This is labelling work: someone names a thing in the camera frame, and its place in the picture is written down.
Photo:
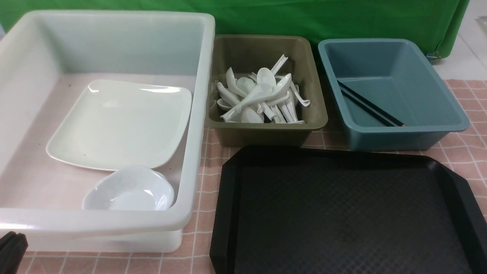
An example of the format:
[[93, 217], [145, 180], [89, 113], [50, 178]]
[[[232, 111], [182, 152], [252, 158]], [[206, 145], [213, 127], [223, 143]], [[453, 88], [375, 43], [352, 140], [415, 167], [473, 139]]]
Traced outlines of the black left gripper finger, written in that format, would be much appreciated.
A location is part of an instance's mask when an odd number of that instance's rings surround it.
[[29, 244], [25, 234], [8, 232], [0, 239], [0, 273], [16, 274]]

